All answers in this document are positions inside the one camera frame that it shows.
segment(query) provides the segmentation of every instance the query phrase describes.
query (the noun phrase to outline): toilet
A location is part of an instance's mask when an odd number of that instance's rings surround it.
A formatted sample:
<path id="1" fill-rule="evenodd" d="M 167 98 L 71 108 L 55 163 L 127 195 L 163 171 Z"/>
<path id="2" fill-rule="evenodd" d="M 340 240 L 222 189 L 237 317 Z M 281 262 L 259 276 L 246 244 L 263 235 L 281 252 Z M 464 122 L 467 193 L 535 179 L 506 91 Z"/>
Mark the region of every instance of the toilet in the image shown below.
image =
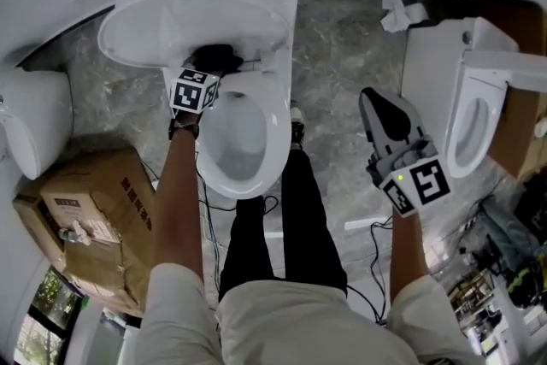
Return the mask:
<path id="1" fill-rule="evenodd" d="M 220 194 L 247 199 L 269 189 L 289 155 L 296 9 L 297 0 L 115 0 L 97 41 L 117 62 L 160 68 L 168 91 L 195 49 L 234 48 L 244 64 L 203 112 L 197 170 Z"/>
<path id="2" fill-rule="evenodd" d="M 28 179 L 35 180 L 61 154 L 72 133 L 67 75 L 22 68 L 2 72 L 0 123 L 17 166 Z"/>
<path id="3" fill-rule="evenodd" d="M 409 31 L 403 96 L 419 111 L 453 178 L 484 159 L 507 87 L 547 91 L 547 58 L 518 44 L 483 18 L 446 20 Z"/>

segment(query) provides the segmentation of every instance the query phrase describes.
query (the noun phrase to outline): marble floor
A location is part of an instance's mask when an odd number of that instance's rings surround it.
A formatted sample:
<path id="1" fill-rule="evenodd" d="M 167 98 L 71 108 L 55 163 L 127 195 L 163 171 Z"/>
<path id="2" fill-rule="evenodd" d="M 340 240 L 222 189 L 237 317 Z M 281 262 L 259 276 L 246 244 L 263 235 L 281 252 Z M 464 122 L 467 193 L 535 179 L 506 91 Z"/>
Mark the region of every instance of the marble floor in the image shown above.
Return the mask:
<path id="1" fill-rule="evenodd" d="M 304 149 L 308 152 L 323 196 L 328 227 L 350 280 L 370 275 L 375 249 L 368 227 L 346 231 L 347 221 L 387 218 L 391 205 L 372 184 L 365 167 L 372 145 L 367 141 L 357 97 L 364 86 L 399 92 L 406 33 L 384 32 L 381 0 L 299 0 L 294 38 L 292 96 L 306 117 Z M 132 145 L 154 173 L 160 174 L 168 151 L 168 100 L 162 73 L 122 66 L 103 56 L 97 30 L 103 17 L 89 21 L 46 45 L 25 63 L 27 69 L 59 69 L 68 73 L 74 99 L 74 138 L 63 159 L 84 151 Z M 432 269 L 450 262 L 473 202 L 498 181 L 503 199 L 516 183 L 490 159 L 467 178 L 456 181 L 452 199 L 427 211 L 422 218 L 425 246 Z M 233 200 L 208 190 L 212 205 L 231 208 Z M 280 183 L 268 191 L 280 199 Z M 221 262 L 230 240 L 234 213 L 213 210 Z M 265 230 L 281 230 L 281 208 L 265 217 Z M 380 266 L 389 266 L 391 235 L 378 230 Z M 303 242 L 315 250 L 313 242 Z M 269 238 L 276 274 L 283 276 L 283 242 Z M 212 280 L 211 243 L 203 239 L 206 287 L 216 299 Z"/>

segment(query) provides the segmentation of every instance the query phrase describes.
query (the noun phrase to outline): gray sleeve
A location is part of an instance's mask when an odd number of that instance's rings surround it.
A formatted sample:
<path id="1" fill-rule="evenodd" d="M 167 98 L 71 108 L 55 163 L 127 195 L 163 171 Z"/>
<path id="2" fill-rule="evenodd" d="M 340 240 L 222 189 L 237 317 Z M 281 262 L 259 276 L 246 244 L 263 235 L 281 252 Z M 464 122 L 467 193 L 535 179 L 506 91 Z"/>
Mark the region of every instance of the gray sleeve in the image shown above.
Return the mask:
<path id="1" fill-rule="evenodd" d="M 420 363 L 447 359 L 461 365 L 482 365 L 463 336 L 443 287 L 430 275 L 399 292 L 387 327 L 414 351 Z"/>
<path id="2" fill-rule="evenodd" d="M 221 346 L 203 282 L 190 269 L 165 263 L 150 274 L 137 365 L 218 365 Z"/>

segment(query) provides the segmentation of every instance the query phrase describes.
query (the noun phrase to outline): crumpled paper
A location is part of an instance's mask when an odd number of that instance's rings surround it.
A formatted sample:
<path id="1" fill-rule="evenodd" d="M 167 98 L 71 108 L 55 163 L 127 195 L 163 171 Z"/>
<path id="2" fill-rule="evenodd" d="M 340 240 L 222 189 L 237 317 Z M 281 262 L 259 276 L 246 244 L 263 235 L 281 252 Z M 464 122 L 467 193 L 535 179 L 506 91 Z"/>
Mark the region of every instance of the crumpled paper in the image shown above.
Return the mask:
<path id="1" fill-rule="evenodd" d="M 409 29 L 410 25 L 427 20 L 426 8 L 422 3 L 404 6 L 403 0 L 382 0 L 382 9 L 390 12 L 380 21 L 387 32 L 400 32 Z"/>

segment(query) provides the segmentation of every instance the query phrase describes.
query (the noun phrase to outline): leg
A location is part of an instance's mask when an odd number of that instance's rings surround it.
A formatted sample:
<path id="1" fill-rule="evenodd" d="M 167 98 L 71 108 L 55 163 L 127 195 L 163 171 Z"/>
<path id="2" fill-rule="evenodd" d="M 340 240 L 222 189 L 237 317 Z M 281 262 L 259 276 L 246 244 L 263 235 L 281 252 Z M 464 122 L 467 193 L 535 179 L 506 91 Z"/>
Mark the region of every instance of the leg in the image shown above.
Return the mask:
<path id="1" fill-rule="evenodd" d="M 219 301 L 230 289 L 243 283 L 274 278 L 264 238 L 264 198 L 238 201 L 236 212 L 221 274 Z"/>
<path id="2" fill-rule="evenodd" d="M 295 132 L 297 124 L 300 132 Z M 293 117 L 292 147 L 281 188 L 285 277 L 347 292 L 347 275 L 326 227 L 319 187 L 308 156 L 301 150 L 302 136 L 302 120 L 295 122 Z"/>

